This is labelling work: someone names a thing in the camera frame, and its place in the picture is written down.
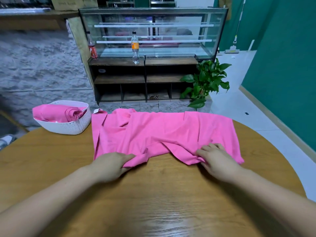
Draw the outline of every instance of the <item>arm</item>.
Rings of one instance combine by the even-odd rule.
[[[85,190],[126,172],[124,163],[134,155],[109,153],[81,167],[52,186],[0,213],[1,236],[35,236]]]
[[[280,223],[299,236],[311,237],[316,233],[316,204],[280,187],[251,170],[239,166],[221,144],[209,144],[197,151],[207,163],[204,168],[215,178],[231,183],[254,198]]]

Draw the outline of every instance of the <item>wooden chair leg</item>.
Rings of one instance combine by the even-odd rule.
[[[24,130],[26,133],[29,132],[28,129],[26,129],[23,125],[21,125],[20,123],[18,123],[16,120],[14,120],[9,114],[5,113],[4,111],[0,111],[0,114],[6,118],[7,120],[9,120],[12,124],[14,124],[15,126],[17,126],[18,128],[21,128],[22,130]]]

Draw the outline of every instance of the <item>round table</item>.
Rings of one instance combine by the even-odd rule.
[[[283,155],[235,122],[241,155],[264,178],[305,196]],[[0,152],[0,211],[93,160],[91,125],[80,135],[36,129]],[[90,188],[41,236],[287,236],[239,189],[171,154],[149,159],[117,181]]]

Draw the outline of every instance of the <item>forearm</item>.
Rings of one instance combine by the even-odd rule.
[[[299,236],[315,236],[316,204],[313,201],[275,185],[250,170],[242,171],[232,183]]]
[[[1,236],[34,236],[40,233],[95,179],[86,167],[10,207],[0,214]]]

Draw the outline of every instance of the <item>person's left hand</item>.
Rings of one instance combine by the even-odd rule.
[[[120,177],[130,168],[123,168],[123,165],[135,155],[125,155],[122,153],[108,153],[99,156],[95,161],[88,165],[92,175],[96,177],[97,182],[110,182]]]

